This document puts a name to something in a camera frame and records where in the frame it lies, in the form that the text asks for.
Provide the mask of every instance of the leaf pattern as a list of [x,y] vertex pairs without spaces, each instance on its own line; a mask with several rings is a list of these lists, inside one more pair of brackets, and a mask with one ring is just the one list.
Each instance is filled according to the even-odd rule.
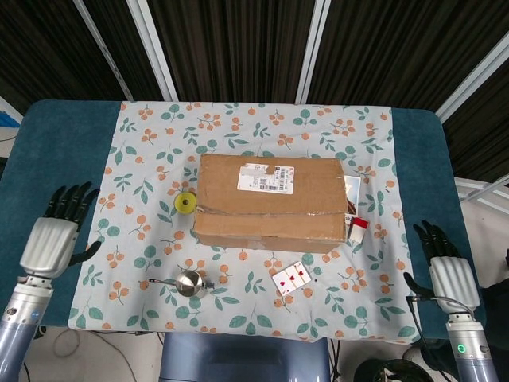
[[[412,270],[388,115],[387,107],[365,106],[123,103],[88,238],[103,246],[81,268],[69,326],[411,342],[398,265]],[[173,203],[197,192],[200,156],[210,153],[254,163],[289,154],[340,160],[362,180],[358,210],[370,221],[363,242],[329,254],[200,244],[192,215]],[[312,281],[277,295],[271,276],[298,260]],[[185,269],[216,288],[185,298],[148,282],[171,283]]]

